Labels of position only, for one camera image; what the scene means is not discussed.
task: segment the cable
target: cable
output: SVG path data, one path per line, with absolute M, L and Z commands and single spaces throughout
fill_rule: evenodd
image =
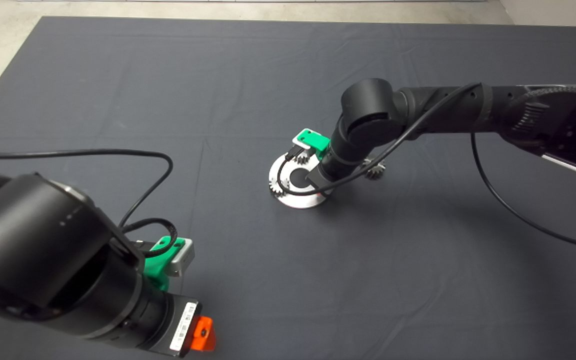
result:
M 66 157 L 87 157 L 89 155 L 130 155 L 132 157 L 146 157 L 146 158 L 159 158 L 166 160 L 167 169 L 146 192 L 140 196 L 137 201 L 128 209 L 126 214 L 123 215 L 119 221 L 118 227 L 126 225 L 128 218 L 135 212 L 148 196 L 150 196 L 160 184 L 169 177 L 173 169 L 172 159 L 163 152 L 146 151 L 146 150 L 133 150 L 130 148 L 94 148 L 86 150 L 55 150 L 55 151 L 42 151 L 42 152 L 0 152 L 0 160 L 8 159 L 39 159 L 39 158 L 66 158 Z
M 164 219 L 164 218 L 140 219 L 139 221 L 135 221 L 133 223 L 130 223 L 130 224 L 122 227 L 121 232 L 124 234 L 130 233 L 131 231 L 141 229 L 144 226 L 151 225 L 151 224 L 159 224 L 159 225 L 164 226 L 168 230 L 168 233 L 170 234 L 170 242 L 168 242 L 168 244 L 166 246 L 164 246 L 163 248 L 160 248 L 157 250 L 142 251 L 141 253 L 143 254 L 144 258 L 154 258 L 155 256 L 159 256 L 159 255 L 166 253 L 166 251 L 169 251 L 173 247 L 173 244 L 177 240 L 177 234 L 178 234 L 177 228 L 174 226 L 173 223 L 171 223 L 170 221 L 168 221 L 167 219 Z
M 291 157 L 286 155 L 285 160 L 283 160 L 283 162 L 281 163 L 281 166 L 279 166 L 279 170 L 277 171 L 277 179 L 278 179 L 277 185 L 279 185 L 279 187 L 282 189 L 282 191 L 284 191 L 286 194 L 290 194 L 290 195 L 294 195 L 294 196 L 311 196 L 311 195 L 315 195 L 315 194 L 320 194 L 322 192 L 330 191 L 330 190 L 332 190 L 336 187 L 339 187 L 343 184 L 352 182 L 352 180 L 355 180 L 356 178 L 359 178 L 362 175 L 368 173 L 368 171 L 370 169 L 377 166 L 382 160 L 384 160 L 386 157 L 388 157 L 388 155 L 390 155 L 390 153 L 392 153 L 395 149 L 397 149 L 400 145 L 402 145 L 402 143 L 410 136 L 411 133 L 414 132 L 414 130 L 416 130 L 419 126 L 421 126 L 423 123 L 425 123 L 425 121 L 429 117 L 433 116 L 439 109 L 441 109 L 441 107 L 446 105 L 448 102 L 454 100 L 454 98 L 457 98 L 457 96 L 461 96 L 462 94 L 470 91 L 472 88 L 478 87 L 480 85 L 481 85 L 480 82 L 473 82 L 471 84 L 464 85 L 458 89 L 455 89 L 455 91 L 448 94 L 448 96 L 442 98 L 439 102 L 437 102 L 430 109 L 428 109 L 428 111 L 426 111 L 423 115 L 419 116 L 419 118 L 416 121 L 414 121 L 414 123 L 412 125 L 410 125 L 400 135 L 400 137 L 398 137 L 384 151 L 382 151 L 379 155 L 377 155 L 377 157 L 375 157 L 374 160 L 372 160 L 370 162 L 372 164 L 372 166 L 370 166 L 370 165 L 365 166 L 361 170 L 359 170 L 355 173 L 352 173 L 346 177 L 340 178 L 337 181 L 331 182 L 326 186 L 319 187 L 318 189 L 314 189 L 311 191 L 298 192 L 298 191 L 292 191 L 292 190 L 288 189 L 288 187 L 285 187 L 284 184 L 282 184 L 282 182 L 279 180 L 279 179 L 281 179 L 281 173 L 282 173 L 282 170 L 284 170 L 284 166 L 291 160 Z
M 483 167 L 482 167 L 482 162 L 480 160 L 480 155 L 479 152 L 477 150 L 477 139 L 475 136 L 474 132 L 470 133 L 470 145 L 472 146 L 472 156 L 475 158 L 475 165 L 477 166 L 477 171 L 479 172 L 479 175 L 481 177 L 481 179 L 483 180 L 484 184 L 486 185 L 487 189 L 490 191 L 490 194 L 492 194 L 492 196 L 494 196 L 494 198 L 501 203 L 501 205 L 503 205 L 503 207 L 505 207 L 509 212 L 511 212 L 514 216 L 518 217 L 519 220 L 523 221 L 524 223 L 532 226 L 533 228 L 541 231 L 544 234 L 550 235 L 551 237 L 554 237 L 556 239 L 562 240 L 564 242 L 567 242 L 569 244 L 573 244 L 576 245 L 576 239 L 573 239 L 572 237 L 567 237 L 566 235 L 562 235 L 558 232 L 555 232 L 553 230 L 550 230 L 548 228 L 545 228 L 541 225 L 539 225 L 538 223 L 533 222 L 532 220 L 524 217 L 523 215 L 519 214 L 519 212 L 517 212 L 517 210 L 515 210 L 512 206 L 509 205 L 509 203 L 507 203 L 501 196 L 500 194 L 495 190 L 495 188 L 492 186 L 492 184 L 490 183 L 490 180 L 488 178 L 488 176 L 486 176 L 486 172 L 484 171 Z

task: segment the metal disc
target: metal disc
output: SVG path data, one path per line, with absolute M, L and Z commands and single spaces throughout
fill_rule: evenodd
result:
M 279 167 L 284 162 L 286 154 L 281 155 L 274 161 L 272 166 L 270 167 L 270 173 L 268 174 L 268 184 L 270 187 L 277 186 L 277 172 L 279 171 Z M 297 187 L 293 183 L 290 182 L 290 175 L 293 171 L 298 169 L 304 169 L 306 171 L 311 171 L 315 169 L 315 167 L 320 163 L 320 160 L 317 158 L 317 155 L 312 155 L 310 159 L 305 164 L 299 164 L 294 160 L 290 160 L 286 162 L 286 165 L 283 166 L 281 169 L 281 183 L 288 187 L 291 191 L 294 192 L 309 192 L 315 190 L 313 185 L 308 185 L 307 187 Z M 295 209 L 308 209 L 312 207 L 316 207 L 317 205 L 323 203 L 326 200 L 326 196 L 317 193 L 317 194 L 310 194 L 308 196 L 298 196 L 295 194 L 288 194 L 284 193 L 281 196 L 276 196 L 277 200 L 281 201 L 284 205 L 288 205 L 288 207 L 295 208 Z

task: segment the orange part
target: orange part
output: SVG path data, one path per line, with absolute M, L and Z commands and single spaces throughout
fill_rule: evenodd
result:
M 192 334 L 190 349 L 196 351 L 213 351 L 217 344 L 217 337 L 213 329 L 213 319 L 207 316 L 199 316 L 197 326 Z

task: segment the table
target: table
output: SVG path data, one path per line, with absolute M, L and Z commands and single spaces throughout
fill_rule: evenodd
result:
M 174 158 L 134 219 L 170 218 L 195 241 L 183 294 L 215 320 L 218 347 L 194 359 L 576 359 L 576 247 L 496 203 L 467 136 L 405 143 L 382 180 L 315 209 L 268 194 L 292 137 L 332 133 L 342 92 L 368 77 L 576 84 L 576 27 L 45 17 L 0 78 L 0 151 Z M 499 192 L 576 237 L 576 173 L 480 139 Z M 118 220 L 163 164 L 0 161 L 5 174 L 35 170 Z M 57 358 L 162 357 L 0 319 L 0 360 Z

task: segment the label sticker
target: label sticker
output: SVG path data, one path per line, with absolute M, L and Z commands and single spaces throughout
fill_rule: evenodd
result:
M 170 350 L 181 351 L 181 347 L 184 344 L 184 339 L 186 339 L 186 333 L 188 333 L 188 328 L 190 328 L 190 322 L 193 321 L 195 309 L 197 309 L 196 303 L 186 303 L 185 309 L 183 309 L 183 313 L 181 314 L 179 324 L 176 326 L 176 331 L 174 331 L 172 342 L 170 342 Z

